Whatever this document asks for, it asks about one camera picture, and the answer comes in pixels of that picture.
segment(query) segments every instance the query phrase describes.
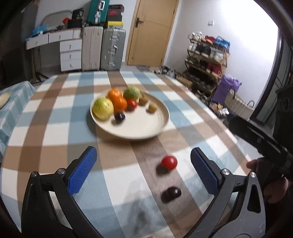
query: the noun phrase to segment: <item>floor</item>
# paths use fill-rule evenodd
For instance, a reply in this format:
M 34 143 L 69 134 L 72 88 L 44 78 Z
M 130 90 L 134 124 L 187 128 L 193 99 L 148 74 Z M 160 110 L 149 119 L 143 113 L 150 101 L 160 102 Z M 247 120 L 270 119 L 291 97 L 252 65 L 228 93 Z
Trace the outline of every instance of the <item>floor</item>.
M 153 72 L 155 69 L 154 67 L 147 67 L 147 66 L 129 66 L 129 65 L 122 65 L 120 71 L 132 71 L 132 72 Z M 60 67 L 54 68 L 45 68 L 41 71 L 41 73 L 47 77 L 54 76 L 56 74 L 60 74 Z M 241 139 L 238 136 L 235 136 L 238 145 L 243 149 L 243 154 L 246 156 L 247 160 L 253 160 L 262 157 L 261 154 L 258 153 L 257 149 L 253 147 L 251 144 L 247 143 L 245 140 Z

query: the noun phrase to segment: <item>woven basket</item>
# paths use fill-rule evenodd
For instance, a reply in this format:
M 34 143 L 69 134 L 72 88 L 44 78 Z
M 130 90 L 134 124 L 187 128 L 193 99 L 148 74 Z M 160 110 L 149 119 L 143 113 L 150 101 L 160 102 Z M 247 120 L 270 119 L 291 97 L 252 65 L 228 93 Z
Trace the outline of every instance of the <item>woven basket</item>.
M 235 89 L 230 89 L 225 99 L 226 107 L 229 108 L 233 113 L 248 120 L 254 111 L 254 101 L 251 100 L 248 103 L 244 101 L 236 92 Z

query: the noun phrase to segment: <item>orange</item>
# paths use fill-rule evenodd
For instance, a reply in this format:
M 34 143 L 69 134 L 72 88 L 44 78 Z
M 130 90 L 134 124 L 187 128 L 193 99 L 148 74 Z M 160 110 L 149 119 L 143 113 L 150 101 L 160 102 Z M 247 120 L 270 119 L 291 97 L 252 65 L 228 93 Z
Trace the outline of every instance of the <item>orange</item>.
M 116 97 L 113 100 L 113 106 L 116 112 L 123 112 L 127 108 L 127 102 L 123 97 Z
M 120 98 L 122 97 L 122 93 L 120 90 L 118 89 L 111 89 L 108 92 L 108 96 L 107 96 L 112 102 L 115 100 L 115 98 Z

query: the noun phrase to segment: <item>metal screw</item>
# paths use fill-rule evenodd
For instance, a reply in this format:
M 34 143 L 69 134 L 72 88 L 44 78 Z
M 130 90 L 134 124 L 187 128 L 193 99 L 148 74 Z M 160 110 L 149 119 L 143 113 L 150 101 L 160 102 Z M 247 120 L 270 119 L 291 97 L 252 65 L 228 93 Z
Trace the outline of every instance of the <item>metal screw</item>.
M 256 173 L 255 173 L 255 172 L 251 172 L 249 175 L 250 175 L 252 178 L 255 178 L 255 177 L 256 177 Z
M 58 174 L 64 174 L 65 173 L 65 169 L 64 168 L 58 169 L 57 170 L 57 173 Z
M 223 173 L 224 175 L 229 175 L 229 174 L 230 174 L 230 171 L 229 171 L 228 169 L 223 169 L 223 170 L 222 170 L 222 173 Z
M 30 175 L 32 176 L 32 177 L 36 177 L 37 176 L 37 171 L 33 171 Z

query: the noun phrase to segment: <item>human hand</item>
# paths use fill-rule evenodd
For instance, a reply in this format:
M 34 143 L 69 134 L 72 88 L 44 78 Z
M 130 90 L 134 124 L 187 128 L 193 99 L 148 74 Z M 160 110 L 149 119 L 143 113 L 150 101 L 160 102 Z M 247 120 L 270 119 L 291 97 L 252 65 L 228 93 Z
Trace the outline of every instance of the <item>human hand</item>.
M 257 160 L 249 161 L 246 164 L 246 167 L 253 171 L 256 171 L 256 166 L 257 166 Z M 288 189 L 288 185 L 289 185 L 288 180 L 285 177 L 282 177 L 279 180 L 267 185 L 263 191 L 263 195 L 270 196 L 268 199 L 268 203 L 277 203 L 285 195 Z

